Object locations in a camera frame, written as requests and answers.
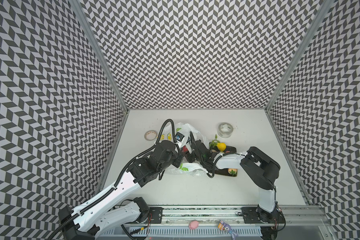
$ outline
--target plastic bag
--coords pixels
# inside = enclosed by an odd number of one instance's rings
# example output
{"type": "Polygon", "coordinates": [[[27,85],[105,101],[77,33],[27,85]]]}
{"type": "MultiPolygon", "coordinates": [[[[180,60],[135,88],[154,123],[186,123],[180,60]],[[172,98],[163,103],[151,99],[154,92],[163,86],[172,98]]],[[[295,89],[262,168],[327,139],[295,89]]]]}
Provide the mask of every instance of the plastic bag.
{"type": "Polygon", "coordinates": [[[191,176],[201,176],[206,173],[208,173],[208,171],[196,162],[184,162],[179,168],[171,165],[165,170],[165,174],[187,174],[191,176]]]}
{"type": "MultiPolygon", "coordinates": [[[[189,132],[193,133],[193,137],[196,140],[201,140],[202,143],[206,146],[207,149],[209,149],[209,141],[208,139],[202,135],[201,132],[199,132],[196,128],[194,128],[191,124],[188,123],[182,123],[179,122],[177,124],[175,124],[175,134],[179,132],[181,134],[184,135],[184,138],[181,142],[177,142],[177,144],[179,145],[180,148],[182,148],[183,146],[185,146],[185,144],[187,143],[187,140],[190,136],[189,132]]],[[[166,126],[163,130],[163,133],[161,134],[160,137],[160,141],[162,140],[169,140],[171,142],[173,142],[172,140],[172,126],[169,124],[168,126],[166,126]]]]}

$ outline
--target patterned wall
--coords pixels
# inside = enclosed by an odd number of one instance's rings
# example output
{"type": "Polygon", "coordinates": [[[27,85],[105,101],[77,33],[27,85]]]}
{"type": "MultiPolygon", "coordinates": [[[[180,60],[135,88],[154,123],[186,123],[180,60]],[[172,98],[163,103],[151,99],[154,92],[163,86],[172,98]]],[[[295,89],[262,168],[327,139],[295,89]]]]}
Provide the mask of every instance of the patterned wall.
{"type": "Polygon", "coordinates": [[[129,108],[265,107],[322,0],[81,0],[129,108]]]}
{"type": "Polygon", "coordinates": [[[0,1],[0,239],[94,194],[121,116],[66,0],[0,1]]]}
{"type": "Polygon", "coordinates": [[[271,110],[341,239],[360,239],[360,1],[339,0],[271,110]]]}

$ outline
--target white table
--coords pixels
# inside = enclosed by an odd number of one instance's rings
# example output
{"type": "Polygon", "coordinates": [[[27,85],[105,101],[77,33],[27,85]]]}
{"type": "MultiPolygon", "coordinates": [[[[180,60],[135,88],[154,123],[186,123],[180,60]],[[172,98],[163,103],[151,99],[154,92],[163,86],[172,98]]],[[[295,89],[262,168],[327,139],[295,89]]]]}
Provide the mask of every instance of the white table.
{"type": "MultiPolygon", "coordinates": [[[[238,152],[251,146],[258,147],[279,163],[281,169],[276,180],[276,200],[280,205],[305,205],[288,163],[262,109],[244,110],[131,110],[112,161],[105,186],[117,179],[122,167],[135,155],[146,150],[154,141],[146,141],[146,131],[160,130],[163,122],[171,118],[189,123],[209,140],[215,138],[221,122],[233,127],[232,136],[219,140],[234,146],[238,152]]],[[[164,174],[163,179],[153,180],[127,198],[143,197],[149,205],[256,205],[258,187],[243,169],[237,177],[207,175],[164,174]]]]}

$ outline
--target lemon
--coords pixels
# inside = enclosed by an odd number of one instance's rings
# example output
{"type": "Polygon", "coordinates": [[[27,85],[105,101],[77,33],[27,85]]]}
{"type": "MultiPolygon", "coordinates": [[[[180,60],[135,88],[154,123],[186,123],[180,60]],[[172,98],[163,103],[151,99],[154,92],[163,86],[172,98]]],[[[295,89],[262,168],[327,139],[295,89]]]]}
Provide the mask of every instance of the lemon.
{"type": "Polygon", "coordinates": [[[217,149],[219,149],[220,151],[224,151],[227,148],[227,146],[225,145],[224,142],[219,142],[217,144],[217,149]]]}

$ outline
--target clear packing tape roll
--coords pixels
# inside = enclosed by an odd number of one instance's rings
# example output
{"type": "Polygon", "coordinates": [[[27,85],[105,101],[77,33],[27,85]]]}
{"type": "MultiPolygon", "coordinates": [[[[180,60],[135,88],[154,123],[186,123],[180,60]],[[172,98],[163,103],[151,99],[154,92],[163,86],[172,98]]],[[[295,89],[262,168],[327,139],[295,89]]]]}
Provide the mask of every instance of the clear packing tape roll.
{"type": "Polygon", "coordinates": [[[220,137],[223,138],[229,138],[232,135],[233,127],[231,124],[227,122],[223,122],[219,124],[219,127],[217,128],[217,133],[220,137]]]}

